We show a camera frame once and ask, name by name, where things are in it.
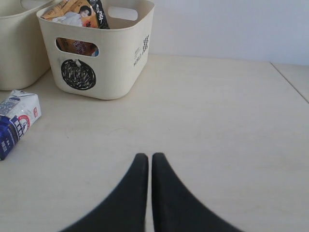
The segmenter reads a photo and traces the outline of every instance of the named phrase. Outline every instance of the milk carton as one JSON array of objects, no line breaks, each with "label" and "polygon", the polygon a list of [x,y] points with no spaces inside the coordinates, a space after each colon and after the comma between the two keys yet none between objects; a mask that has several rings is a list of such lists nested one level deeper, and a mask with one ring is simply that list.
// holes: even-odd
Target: milk carton
[{"label": "milk carton", "polygon": [[13,90],[10,96],[0,103],[0,160],[7,157],[41,115],[36,94]]}]

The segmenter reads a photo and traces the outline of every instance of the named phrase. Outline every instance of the snack package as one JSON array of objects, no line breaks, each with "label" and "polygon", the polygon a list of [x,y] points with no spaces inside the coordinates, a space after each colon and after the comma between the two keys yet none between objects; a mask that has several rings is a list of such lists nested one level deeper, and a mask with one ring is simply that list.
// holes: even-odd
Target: snack package
[{"label": "snack package", "polygon": [[41,117],[36,94],[13,90],[0,103],[0,160],[4,160],[30,126]]},{"label": "snack package", "polygon": [[[100,0],[63,0],[45,13],[42,18],[67,25],[109,29]],[[85,56],[96,56],[98,48],[93,43],[57,38],[60,50]]]}]

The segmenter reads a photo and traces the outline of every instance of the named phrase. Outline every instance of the black pointed prong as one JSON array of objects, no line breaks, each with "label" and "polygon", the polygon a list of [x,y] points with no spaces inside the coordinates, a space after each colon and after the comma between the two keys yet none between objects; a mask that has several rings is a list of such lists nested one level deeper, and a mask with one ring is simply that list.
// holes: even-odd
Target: black pointed prong
[{"label": "black pointed prong", "polygon": [[241,232],[184,186],[163,153],[153,155],[152,206],[155,232]]},{"label": "black pointed prong", "polygon": [[93,211],[62,232],[144,232],[148,158],[137,154],[126,175]]}]

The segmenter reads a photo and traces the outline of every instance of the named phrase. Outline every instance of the storage basket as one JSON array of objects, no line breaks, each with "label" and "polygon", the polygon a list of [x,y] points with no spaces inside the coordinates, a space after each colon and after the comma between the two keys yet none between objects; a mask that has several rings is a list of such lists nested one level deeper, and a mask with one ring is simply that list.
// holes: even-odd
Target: storage basket
[{"label": "storage basket", "polygon": [[57,2],[27,10],[20,0],[0,1],[0,90],[28,87],[49,69],[36,12]]},{"label": "storage basket", "polygon": [[[71,26],[42,19],[52,7],[40,10],[37,17],[56,85],[65,92],[112,100],[130,91],[147,62],[155,6],[147,0],[103,0],[102,3],[111,29]],[[135,21],[112,18],[108,14],[110,7],[136,10],[138,18]],[[99,54],[89,57],[60,51],[57,38],[93,43]],[[68,73],[64,71],[66,67],[79,71]]]}]

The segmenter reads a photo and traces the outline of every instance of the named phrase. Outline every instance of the black circle doodle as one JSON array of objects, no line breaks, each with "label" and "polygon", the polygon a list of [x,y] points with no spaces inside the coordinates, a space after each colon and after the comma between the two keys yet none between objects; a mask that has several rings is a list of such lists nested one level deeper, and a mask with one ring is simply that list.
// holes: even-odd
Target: black circle doodle
[{"label": "black circle doodle", "polygon": [[63,80],[77,90],[88,90],[96,85],[96,74],[93,69],[79,59],[68,59],[61,65]]}]

